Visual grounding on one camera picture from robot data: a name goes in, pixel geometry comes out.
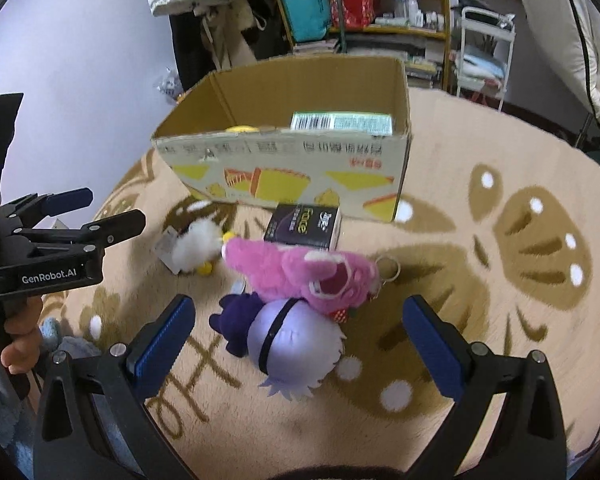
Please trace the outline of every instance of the finger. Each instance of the finger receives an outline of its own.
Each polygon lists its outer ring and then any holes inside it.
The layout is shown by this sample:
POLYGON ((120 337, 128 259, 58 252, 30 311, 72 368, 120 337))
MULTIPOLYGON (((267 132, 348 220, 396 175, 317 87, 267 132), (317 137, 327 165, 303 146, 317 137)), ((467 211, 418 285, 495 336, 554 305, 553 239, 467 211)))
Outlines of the finger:
POLYGON ((2 351, 2 365, 9 368, 12 374, 28 372, 40 357, 40 343, 42 334, 37 327, 30 333, 19 336, 2 351))
POLYGON ((4 323, 4 329, 11 335, 25 335, 38 326, 42 312, 42 298, 27 298, 27 306, 4 323))

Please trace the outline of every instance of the pink plush toy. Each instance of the pink plush toy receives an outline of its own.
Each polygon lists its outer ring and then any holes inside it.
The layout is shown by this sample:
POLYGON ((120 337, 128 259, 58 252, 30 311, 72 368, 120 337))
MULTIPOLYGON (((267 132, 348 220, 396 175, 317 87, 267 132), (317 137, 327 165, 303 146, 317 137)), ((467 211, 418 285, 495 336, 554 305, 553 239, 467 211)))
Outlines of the pink plush toy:
POLYGON ((231 238, 222 256, 265 303, 304 298, 325 316, 357 308, 380 289, 378 266, 355 253, 231 238))

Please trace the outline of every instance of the screw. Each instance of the screw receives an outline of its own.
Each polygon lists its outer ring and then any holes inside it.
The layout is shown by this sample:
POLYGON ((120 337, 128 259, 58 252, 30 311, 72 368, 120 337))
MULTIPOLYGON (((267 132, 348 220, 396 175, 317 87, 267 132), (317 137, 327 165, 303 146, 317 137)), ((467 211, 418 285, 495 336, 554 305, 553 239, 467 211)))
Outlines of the screw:
POLYGON ((124 343, 116 343, 109 349, 109 353, 113 355, 113 357, 120 357, 124 355, 126 352, 126 345, 124 343))
POLYGON ((476 355, 487 355, 489 353, 489 349, 484 343, 474 343, 471 345, 471 352, 476 355))
POLYGON ((54 362, 54 364, 57 364, 57 365, 59 365, 65 359, 66 359, 66 352, 63 352, 62 350, 59 352, 56 352, 54 354, 54 356, 52 357, 52 361, 54 362))
POLYGON ((539 350, 533 350, 531 352, 531 358, 536 363, 544 363, 546 361, 546 356, 539 350))

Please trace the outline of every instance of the white bottle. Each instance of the white bottle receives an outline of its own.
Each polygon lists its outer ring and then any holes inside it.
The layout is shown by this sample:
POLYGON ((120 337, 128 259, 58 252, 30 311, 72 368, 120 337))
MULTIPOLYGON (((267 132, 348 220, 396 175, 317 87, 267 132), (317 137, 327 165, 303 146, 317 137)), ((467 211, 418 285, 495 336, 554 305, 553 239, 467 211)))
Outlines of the white bottle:
POLYGON ((394 0, 394 18, 406 18, 406 5, 404 0, 394 0))
POLYGON ((418 20, 418 0, 409 0, 407 7, 409 11, 409 24, 411 27, 416 27, 418 20))

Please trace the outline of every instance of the cardboard box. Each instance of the cardboard box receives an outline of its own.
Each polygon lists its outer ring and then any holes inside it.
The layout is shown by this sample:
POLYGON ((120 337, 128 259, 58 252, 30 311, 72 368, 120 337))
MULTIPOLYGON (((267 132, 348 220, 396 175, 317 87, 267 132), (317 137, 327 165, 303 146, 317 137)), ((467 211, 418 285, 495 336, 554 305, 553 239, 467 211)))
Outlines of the cardboard box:
POLYGON ((338 205, 346 216, 391 221, 410 139, 401 62, 324 55, 207 75, 152 142, 183 183, 210 200, 338 205), (390 114, 392 134, 290 130, 295 112, 390 114), (226 131, 242 125, 259 131, 226 131))

